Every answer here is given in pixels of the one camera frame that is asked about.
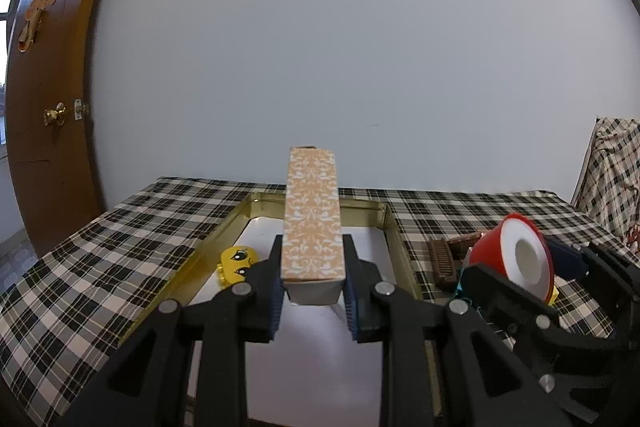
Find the table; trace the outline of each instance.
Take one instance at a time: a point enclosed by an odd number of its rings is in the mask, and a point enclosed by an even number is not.
[[[162,286],[250,192],[283,185],[158,178],[40,259],[0,298],[0,368],[31,419],[48,426],[116,349],[120,336]],[[609,232],[545,191],[464,194],[342,188],[340,196],[389,204],[422,297],[450,296],[433,285],[427,243],[494,227],[520,212],[570,244],[594,241],[639,263]],[[556,278],[561,325],[607,336],[612,324],[576,282]]]

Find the brown door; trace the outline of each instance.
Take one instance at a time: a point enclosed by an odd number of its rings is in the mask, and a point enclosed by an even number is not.
[[[103,211],[90,112],[74,113],[74,100],[88,103],[85,51],[94,0],[55,0],[41,12],[29,44],[28,35],[20,34],[31,3],[20,0],[10,42],[6,142],[22,219],[43,256]],[[61,102],[64,123],[50,113],[45,125],[45,110]]]

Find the toy face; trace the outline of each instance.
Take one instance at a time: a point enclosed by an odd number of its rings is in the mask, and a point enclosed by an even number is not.
[[[220,282],[226,288],[244,281],[247,270],[258,262],[258,254],[251,247],[231,247],[220,254],[218,274]]]

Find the small box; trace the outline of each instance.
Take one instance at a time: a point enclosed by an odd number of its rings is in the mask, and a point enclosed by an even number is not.
[[[280,275],[295,304],[337,302],[345,278],[334,153],[294,147],[289,155]]]

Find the screw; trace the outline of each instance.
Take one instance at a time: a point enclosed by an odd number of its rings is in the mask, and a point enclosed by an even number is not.
[[[536,317],[536,326],[541,330],[548,330],[550,325],[551,320],[549,320],[549,317],[547,317],[546,315],[538,315]]]
[[[239,296],[249,295],[252,289],[248,282],[238,282],[231,286],[231,291]]]
[[[396,291],[396,287],[393,283],[389,281],[380,281],[376,283],[375,290],[380,295],[391,295],[394,291]]]
[[[178,301],[167,299],[160,303],[158,310],[160,313],[173,313],[178,309]]]
[[[542,386],[542,389],[545,390],[545,393],[551,393],[556,386],[556,379],[553,375],[542,375],[538,383]]]
[[[449,301],[449,309],[456,315],[464,315],[468,311],[469,305],[461,299],[453,299]]]

